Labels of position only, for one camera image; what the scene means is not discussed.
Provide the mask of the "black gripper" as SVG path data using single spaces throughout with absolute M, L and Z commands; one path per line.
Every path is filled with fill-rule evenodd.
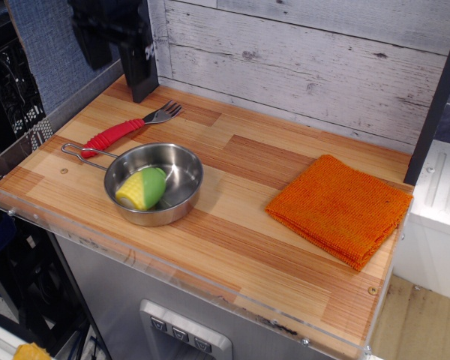
M 129 86 L 150 77 L 153 43 L 133 44 L 131 20 L 138 1 L 69 1 L 72 28 L 87 64 L 92 70 L 112 61 L 110 44 L 118 46 L 121 65 Z

